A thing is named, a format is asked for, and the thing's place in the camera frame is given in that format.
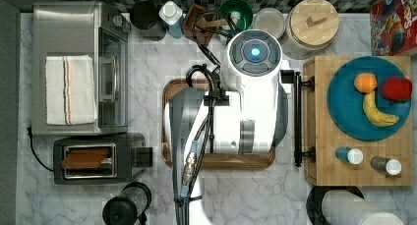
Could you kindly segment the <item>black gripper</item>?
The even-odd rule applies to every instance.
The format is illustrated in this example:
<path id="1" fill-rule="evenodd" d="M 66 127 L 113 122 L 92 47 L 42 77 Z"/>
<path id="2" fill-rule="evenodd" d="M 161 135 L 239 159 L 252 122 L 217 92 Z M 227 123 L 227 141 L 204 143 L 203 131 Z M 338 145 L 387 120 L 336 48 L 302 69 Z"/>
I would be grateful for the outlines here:
<path id="1" fill-rule="evenodd" d="M 283 84 L 293 84 L 295 72 L 293 70 L 281 70 L 280 71 L 281 82 Z"/>

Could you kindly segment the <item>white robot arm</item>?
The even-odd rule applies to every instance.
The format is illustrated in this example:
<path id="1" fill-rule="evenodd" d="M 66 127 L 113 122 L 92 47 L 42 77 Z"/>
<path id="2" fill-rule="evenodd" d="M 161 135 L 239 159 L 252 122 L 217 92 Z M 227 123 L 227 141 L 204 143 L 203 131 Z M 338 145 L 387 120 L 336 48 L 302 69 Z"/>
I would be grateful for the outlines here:
<path id="1" fill-rule="evenodd" d="M 244 30 L 214 69 L 194 65 L 187 87 L 163 110 L 171 147 L 176 225 L 210 225 L 199 182 L 205 153 L 264 154 L 286 134 L 287 93 L 281 45 L 266 31 Z"/>

